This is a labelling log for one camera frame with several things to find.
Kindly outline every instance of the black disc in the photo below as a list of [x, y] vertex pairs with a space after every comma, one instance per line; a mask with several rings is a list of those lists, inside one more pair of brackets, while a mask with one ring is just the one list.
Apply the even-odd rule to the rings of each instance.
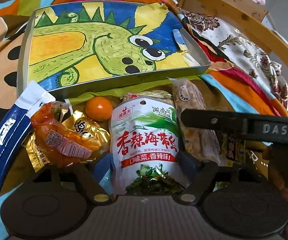
[[10, 234], [25, 239], [50, 239], [81, 225], [87, 204], [79, 193], [70, 190], [47, 192], [38, 188], [39, 183], [36, 183], [34, 192], [14, 192], [3, 203], [1, 218]]
[[215, 227], [233, 236], [261, 238], [280, 232], [288, 221], [281, 194], [257, 183], [238, 183], [208, 195], [203, 212]]

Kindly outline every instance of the blue and white package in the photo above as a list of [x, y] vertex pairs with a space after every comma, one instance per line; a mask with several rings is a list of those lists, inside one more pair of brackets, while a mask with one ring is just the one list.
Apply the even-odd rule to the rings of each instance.
[[0, 123], [0, 190], [17, 149], [32, 128], [30, 118], [52, 101], [54, 96], [31, 81]]

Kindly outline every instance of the green dinosaur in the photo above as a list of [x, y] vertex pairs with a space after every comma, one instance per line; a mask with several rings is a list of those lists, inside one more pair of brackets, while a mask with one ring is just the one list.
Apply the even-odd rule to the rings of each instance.
[[138, 35], [146, 25], [127, 29], [129, 20], [127, 18], [116, 25], [113, 12], [103, 20], [100, 8], [97, 8], [92, 19], [85, 9], [78, 14], [64, 11], [53, 24], [47, 14], [43, 13], [34, 29], [34, 36], [81, 32], [85, 40], [80, 49], [30, 65], [30, 79], [41, 82], [61, 72], [57, 79], [60, 87], [75, 84], [78, 82], [79, 72], [74, 66], [93, 55], [97, 56], [104, 70], [112, 75], [155, 70], [155, 60], [165, 58], [168, 51], [147, 48], [159, 40]]

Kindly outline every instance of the screw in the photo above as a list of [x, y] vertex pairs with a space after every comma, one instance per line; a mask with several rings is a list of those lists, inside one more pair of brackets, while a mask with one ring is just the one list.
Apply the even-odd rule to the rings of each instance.
[[217, 121], [218, 121], [218, 119], [217, 119], [217, 118], [213, 118], [213, 119], [211, 120], [211, 124], [216, 124], [216, 123], [217, 123]]
[[193, 202], [196, 199], [196, 197], [192, 194], [183, 194], [181, 195], [181, 200], [185, 202]]
[[96, 202], [106, 202], [109, 200], [109, 197], [106, 194], [97, 194], [94, 196], [94, 200]]

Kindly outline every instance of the tangerine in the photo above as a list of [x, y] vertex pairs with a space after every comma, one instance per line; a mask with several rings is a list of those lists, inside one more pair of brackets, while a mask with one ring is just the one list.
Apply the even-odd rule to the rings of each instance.
[[101, 122], [111, 117], [113, 106], [104, 97], [93, 97], [86, 103], [85, 112], [89, 118]]

